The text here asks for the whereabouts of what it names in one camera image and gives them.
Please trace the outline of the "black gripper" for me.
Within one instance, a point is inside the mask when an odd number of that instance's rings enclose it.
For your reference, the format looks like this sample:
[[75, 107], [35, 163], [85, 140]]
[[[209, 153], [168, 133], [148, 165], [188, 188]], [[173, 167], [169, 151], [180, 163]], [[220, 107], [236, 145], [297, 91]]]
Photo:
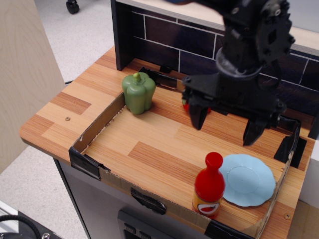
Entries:
[[248, 119], [243, 145], [252, 146], [265, 128], [278, 124], [287, 105], [271, 92], [262, 90], [255, 77], [235, 79], [222, 74], [193, 75], [182, 79], [183, 98], [189, 103], [192, 126], [201, 130], [208, 108]]

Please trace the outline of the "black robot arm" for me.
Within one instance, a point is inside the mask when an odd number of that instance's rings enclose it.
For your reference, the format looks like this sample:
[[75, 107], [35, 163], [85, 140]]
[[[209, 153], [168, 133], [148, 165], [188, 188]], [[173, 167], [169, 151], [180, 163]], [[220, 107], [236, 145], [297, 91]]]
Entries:
[[201, 129], [209, 110], [248, 120], [243, 144], [250, 146], [265, 129], [276, 127], [286, 104], [272, 94], [277, 83], [262, 86], [259, 74], [271, 64], [276, 78], [280, 57], [290, 52], [289, 3], [285, 0], [204, 0], [223, 17], [225, 34], [216, 54], [217, 73], [183, 78], [182, 98], [192, 125]]

